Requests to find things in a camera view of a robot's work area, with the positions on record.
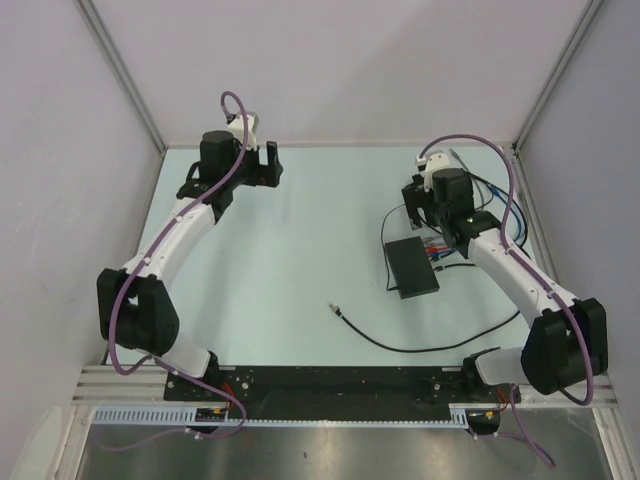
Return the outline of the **black network switch box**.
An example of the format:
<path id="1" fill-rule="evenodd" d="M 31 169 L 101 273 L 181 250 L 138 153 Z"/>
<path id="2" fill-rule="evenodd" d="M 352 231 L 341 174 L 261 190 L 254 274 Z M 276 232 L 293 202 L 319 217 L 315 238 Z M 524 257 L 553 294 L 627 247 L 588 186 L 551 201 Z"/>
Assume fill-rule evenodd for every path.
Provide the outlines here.
<path id="1" fill-rule="evenodd" d="M 385 253 L 395 290 L 402 300 L 440 290 L 430 257 L 419 236 L 387 242 Z"/>

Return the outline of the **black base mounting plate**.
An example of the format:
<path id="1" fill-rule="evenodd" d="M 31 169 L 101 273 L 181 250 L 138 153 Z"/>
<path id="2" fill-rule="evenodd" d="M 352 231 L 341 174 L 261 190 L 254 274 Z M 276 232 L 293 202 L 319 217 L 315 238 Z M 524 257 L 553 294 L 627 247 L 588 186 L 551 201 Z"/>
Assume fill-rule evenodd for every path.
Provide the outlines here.
<path id="1" fill-rule="evenodd" d="M 482 386 L 457 368 L 235 366 L 219 371 L 250 420 L 420 422 L 449 407 L 497 404 L 509 386 Z"/>

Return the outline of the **aluminium frame rail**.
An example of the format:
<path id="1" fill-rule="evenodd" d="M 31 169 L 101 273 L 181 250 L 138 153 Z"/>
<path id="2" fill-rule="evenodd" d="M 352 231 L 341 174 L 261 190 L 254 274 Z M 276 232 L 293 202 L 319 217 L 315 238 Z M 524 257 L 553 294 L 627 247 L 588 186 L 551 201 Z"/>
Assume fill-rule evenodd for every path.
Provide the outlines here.
<path id="1" fill-rule="evenodd" d="M 163 402 L 167 372 L 142 366 L 131 375 L 110 365 L 87 366 L 80 373 L 72 400 L 76 404 L 153 405 Z"/>

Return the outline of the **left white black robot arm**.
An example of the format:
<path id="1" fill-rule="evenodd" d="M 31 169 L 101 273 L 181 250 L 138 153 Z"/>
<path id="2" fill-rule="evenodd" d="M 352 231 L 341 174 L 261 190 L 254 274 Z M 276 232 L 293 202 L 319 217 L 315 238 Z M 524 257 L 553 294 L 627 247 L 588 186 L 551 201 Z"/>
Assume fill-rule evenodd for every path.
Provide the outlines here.
<path id="1" fill-rule="evenodd" d="M 240 186 L 275 188 L 283 166 L 278 145 L 243 143 L 225 130 L 206 132 L 199 159 L 176 194 L 169 218 L 151 243 L 119 269 L 97 278 L 100 333 L 114 356 L 122 347 L 142 353 L 176 376 L 197 398 L 221 387 L 217 356 L 182 333 L 169 286 L 200 239 L 222 218 Z"/>

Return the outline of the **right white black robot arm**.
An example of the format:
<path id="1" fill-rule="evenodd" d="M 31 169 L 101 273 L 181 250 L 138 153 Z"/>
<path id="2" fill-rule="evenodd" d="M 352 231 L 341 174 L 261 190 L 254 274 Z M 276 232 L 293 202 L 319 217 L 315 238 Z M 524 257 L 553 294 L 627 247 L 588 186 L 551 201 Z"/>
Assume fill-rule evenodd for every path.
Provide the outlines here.
<path id="1" fill-rule="evenodd" d="M 585 383 L 591 402 L 596 376 L 608 368 L 607 315 L 595 298 L 581 299 L 545 274 L 510 238 L 496 216 L 474 206 L 470 174 L 440 168 L 416 174 L 401 190 L 415 224 L 440 230 L 447 246 L 483 270 L 529 327 L 523 346 L 493 348 L 464 363 L 463 393 L 484 401 L 497 385 L 527 384 L 543 395 Z"/>

